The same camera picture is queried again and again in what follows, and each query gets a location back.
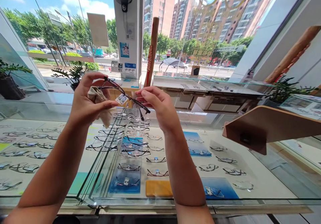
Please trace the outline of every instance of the potted plant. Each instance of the potted plant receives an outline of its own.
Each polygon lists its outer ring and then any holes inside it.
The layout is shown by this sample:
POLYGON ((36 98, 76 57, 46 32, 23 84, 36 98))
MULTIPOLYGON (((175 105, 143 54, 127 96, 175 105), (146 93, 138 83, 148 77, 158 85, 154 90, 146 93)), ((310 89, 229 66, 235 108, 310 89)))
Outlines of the potted plant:
POLYGON ((78 61, 78 63, 69 71, 63 70, 61 68, 52 69, 55 72, 52 77, 63 77, 68 80, 70 87, 75 91, 82 76, 88 72, 87 64, 78 61))
POLYGON ((289 83, 293 78, 286 78, 282 76, 274 85, 274 88, 265 97, 265 103, 263 105, 277 108, 280 104, 287 100, 292 94, 304 94, 308 95, 313 90, 318 90, 318 88, 305 87, 295 88, 294 85, 299 82, 289 83))
POLYGON ((11 76, 12 71, 23 71, 31 74, 32 70, 19 64, 9 65, 0 59, 0 94, 5 99, 20 100, 24 98, 25 94, 14 82, 11 76))

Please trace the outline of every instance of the apartment building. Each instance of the apartment building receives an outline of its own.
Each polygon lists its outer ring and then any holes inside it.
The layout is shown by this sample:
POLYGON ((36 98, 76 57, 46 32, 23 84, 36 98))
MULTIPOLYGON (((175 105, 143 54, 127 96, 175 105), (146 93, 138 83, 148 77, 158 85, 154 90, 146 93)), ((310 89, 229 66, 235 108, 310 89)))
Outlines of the apartment building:
POLYGON ((199 3, 189 14, 189 25, 184 36, 201 42, 205 42, 207 38, 231 42, 251 36, 259 27, 271 2, 272 0, 245 0, 238 6, 239 0, 220 0, 209 7, 199 3))
POLYGON ((174 6, 170 38, 181 39, 188 25, 188 14, 190 13, 194 0, 178 0, 174 6))
POLYGON ((144 32, 151 34, 152 20, 159 18, 158 33, 170 35, 175 0, 145 0, 144 32))

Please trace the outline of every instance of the wooden pole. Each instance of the wooden pole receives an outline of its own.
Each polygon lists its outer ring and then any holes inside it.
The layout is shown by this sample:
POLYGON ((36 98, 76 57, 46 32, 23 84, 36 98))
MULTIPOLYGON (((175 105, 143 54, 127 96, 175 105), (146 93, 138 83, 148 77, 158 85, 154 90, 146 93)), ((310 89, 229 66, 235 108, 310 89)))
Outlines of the wooden pole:
POLYGON ((278 66, 274 69, 274 71, 264 80, 266 83, 274 83, 280 75, 283 73, 284 69, 289 67, 293 63, 293 60, 298 57, 298 54, 304 50, 314 39, 314 37, 319 33, 321 30, 321 26, 312 26, 309 27, 300 39, 293 45, 290 51, 285 55, 282 61, 278 64, 278 66))
POLYGON ((145 78, 144 87, 150 86, 151 77, 153 75, 154 63, 155 63, 155 56, 157 50, 157 36, 158 36, 158 26, 159 26, 159 18, 153 18, 153 26, 151 28, 151 41, 149 47, 149 54, 148 54, 148 64, 147 64, 147 74, 145 78))

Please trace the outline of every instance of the street lamp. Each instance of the street lamp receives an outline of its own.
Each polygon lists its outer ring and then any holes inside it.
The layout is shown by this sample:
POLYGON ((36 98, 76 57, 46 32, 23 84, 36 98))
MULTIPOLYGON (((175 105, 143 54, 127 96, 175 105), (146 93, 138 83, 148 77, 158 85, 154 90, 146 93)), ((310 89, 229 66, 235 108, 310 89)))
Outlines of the street lamp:
POLYGON ((67 11, 67 15, 68 15, 68 17, 69 17, 69 21, 68 21, 68 19, 66 19, 58 10, 55 9, 55 12, 56 12, 58 15, 62 16, 65 20, 67 20, 67 22, 70 23, 71 28, 73 29, 73 32, 74 32, 74 36, 75 36, 76 42, 77 42, 78 47, 79 47, 79 52, 81 52, 81 50, 80 50, 80 45, 79 45, 79 43, 78 43, 77 35, 76 35, 75 29, 74 29, 74 26, 73 26, 73 22, 71 21, 71 17, 70 17, 69 12, 67 11))

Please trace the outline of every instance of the plant pot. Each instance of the plant pot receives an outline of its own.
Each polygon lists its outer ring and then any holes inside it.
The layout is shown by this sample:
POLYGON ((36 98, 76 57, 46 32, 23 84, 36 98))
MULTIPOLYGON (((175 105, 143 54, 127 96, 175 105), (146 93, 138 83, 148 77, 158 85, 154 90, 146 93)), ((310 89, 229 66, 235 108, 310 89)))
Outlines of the plant pot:
POLYGON ((25 97, 23 90, 17 87, 11 76, 0 78, 0 94, 10 100, 20 100, 25 97))
POLYGON ((275 109, 278 109, 278 107, 281 105, 281 104, 278 104, 278 103, 275 103, 269 99, 266 99, 265 102, 262 104, 262 105, 265 105, 265 106, 268 106, 268 107, 272 107, 272 108, 275 108, 275 109))
POLYGON ((79 83, 76 84, 71 84, 70 87, 73 89, 73 91, 76 90, 76 88, 78 87, 79 83))

